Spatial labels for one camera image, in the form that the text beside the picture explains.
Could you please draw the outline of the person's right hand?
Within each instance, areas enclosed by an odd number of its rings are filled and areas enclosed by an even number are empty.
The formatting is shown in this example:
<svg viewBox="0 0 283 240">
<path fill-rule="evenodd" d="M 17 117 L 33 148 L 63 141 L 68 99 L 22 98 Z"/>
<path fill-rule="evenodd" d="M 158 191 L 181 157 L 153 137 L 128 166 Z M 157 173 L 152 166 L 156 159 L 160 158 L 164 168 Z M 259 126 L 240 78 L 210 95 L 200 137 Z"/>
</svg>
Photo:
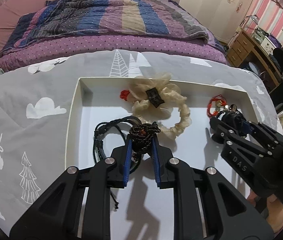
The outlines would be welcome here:
<svg viewBox="0 0 283 240">
<path fill-rule="evenodd" d="M 266 221 L 275 234 L 283 229 L 283 204 L 274 194 L 266 199 L 268 217 Z"/>
</svg>

